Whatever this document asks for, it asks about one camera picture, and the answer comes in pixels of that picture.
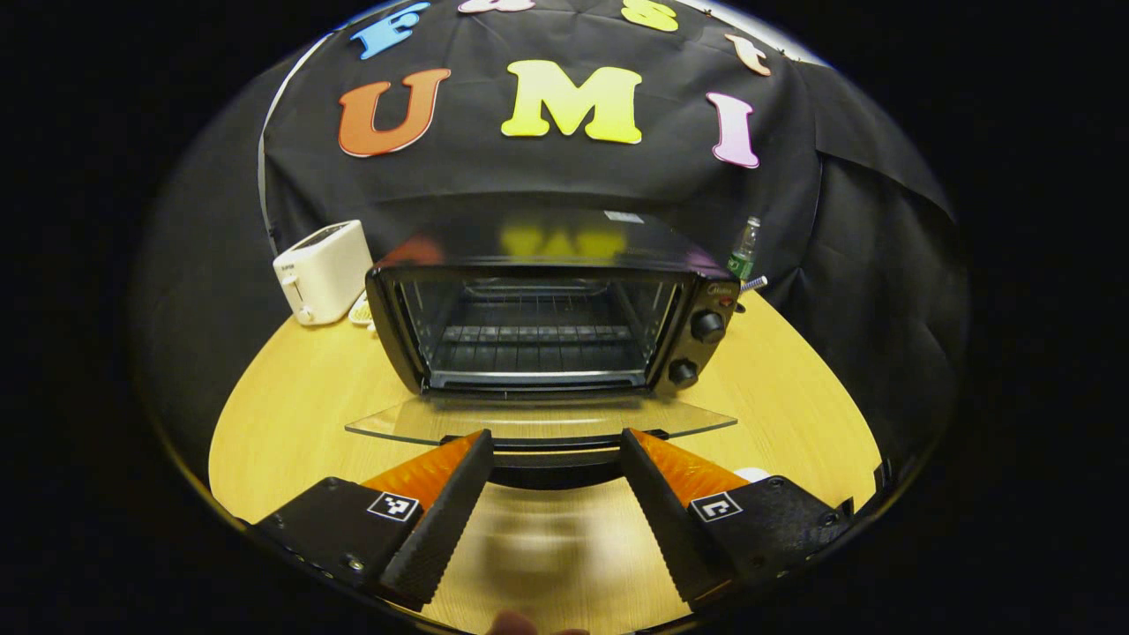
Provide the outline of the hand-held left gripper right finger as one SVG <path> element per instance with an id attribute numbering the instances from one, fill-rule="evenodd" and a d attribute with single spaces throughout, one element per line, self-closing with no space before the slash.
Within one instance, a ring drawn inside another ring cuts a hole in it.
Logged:
<path id="1" fill-rule="evenodd" d="M 784 475 L 749 482 L 645 430 L 622 430 L 620 463 L 692 609 L 779 586 L 854 527 L 852 499 L 828 505 Z"/>

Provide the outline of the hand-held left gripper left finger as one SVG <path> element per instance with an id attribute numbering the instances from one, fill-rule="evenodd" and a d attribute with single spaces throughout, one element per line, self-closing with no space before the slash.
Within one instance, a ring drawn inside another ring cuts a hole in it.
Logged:
<path id="1" fill-rule="evenodd" d="M 453 438 L 367 482 L 326 477 L 251 524 L 280 555 L 420 610 L 434 599 L 493 468 L 490 430 Z"/>

